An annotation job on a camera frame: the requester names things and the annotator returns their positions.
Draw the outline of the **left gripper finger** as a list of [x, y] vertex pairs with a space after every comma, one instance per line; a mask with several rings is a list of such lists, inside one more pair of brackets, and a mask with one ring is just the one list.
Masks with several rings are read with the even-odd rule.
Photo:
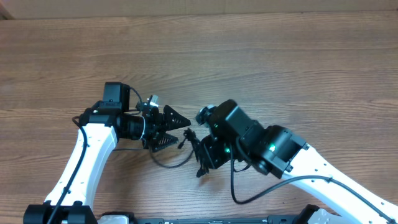
[[157, 133], [150, 140], [150, 149], [152, 152], [158, 152], [176, 143], [178, 143], [177, 137], [167, 133]]
[[184, 128], [191, 125], [191, 121], [188, 118], [180, 115], [169, 105], [164, 106], [163, 116], [164, 116], [166, 131]]

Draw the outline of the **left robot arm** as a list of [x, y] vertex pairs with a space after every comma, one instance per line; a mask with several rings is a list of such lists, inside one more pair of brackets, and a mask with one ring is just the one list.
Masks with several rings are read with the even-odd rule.
[[178, 143], [169, 131], [187, 127], [190, 120], [165, 105], [162, 111], [152, 95], [130, 108], [134, 88], [107, 82], [102, 100], [72, 121], [78, 126], [74, 150], [63, 174], [44, 203], [29, 205], [23, 222], [43, 223], [135, 223], [132, 212], [107, 212], [96, 218], [93, 205], [106, 162], [120, 139], [141, 141], [143, 148], [157, 152]]

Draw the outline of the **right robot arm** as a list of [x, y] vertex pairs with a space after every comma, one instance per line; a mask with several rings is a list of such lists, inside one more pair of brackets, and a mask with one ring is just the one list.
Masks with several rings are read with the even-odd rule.
[[244, 161], [259, 173], [272, 174], [281, 180], [249, 199], [235, 201], [237, 204], [250, 203], [292, 184], [350, 223], [397, 223], [397, 205], [339, 171], [291, 130], [278, 125], [264, 128], [234, 100], [204, 107], [196, 121], [210, 130], [195, 153], [200, 163], [197, 177], [227, 162]]

